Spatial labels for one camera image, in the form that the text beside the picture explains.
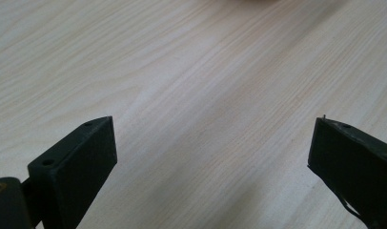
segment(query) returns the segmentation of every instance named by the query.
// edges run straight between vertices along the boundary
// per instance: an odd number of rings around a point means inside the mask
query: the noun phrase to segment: wooden surface
[[[0,177],[113,116],[80,229],[365,228],[306,167],[324,114],[387,142],[387,0],[0,1]]]

